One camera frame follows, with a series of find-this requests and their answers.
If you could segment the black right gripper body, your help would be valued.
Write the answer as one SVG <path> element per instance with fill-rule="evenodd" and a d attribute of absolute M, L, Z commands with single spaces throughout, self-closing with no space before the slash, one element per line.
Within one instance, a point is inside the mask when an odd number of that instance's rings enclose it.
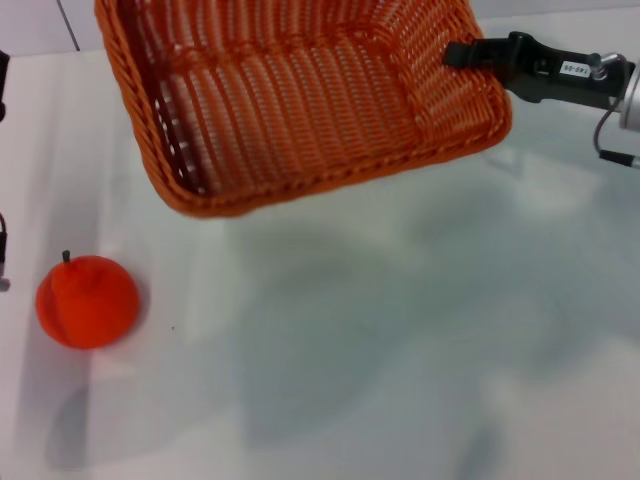
<path fill-rule="evenodd" d="M 634 64 L 620 54 L 583 54 L 548 47 L 512 32 L 501 48 L 496 77 L 518 98 L 607 109 L 624 96 Z"/>

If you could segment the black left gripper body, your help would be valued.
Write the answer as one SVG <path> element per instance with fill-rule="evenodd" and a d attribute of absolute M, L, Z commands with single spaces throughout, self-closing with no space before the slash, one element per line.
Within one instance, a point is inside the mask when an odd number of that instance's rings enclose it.
<path fill-rule="evenodd" d="M 10 56 L 3 51 L 0 51 L 0 121 L 3 121 L 6 115 L 6 105 L 4 103 L 3 97 L 9 62 Z"/>

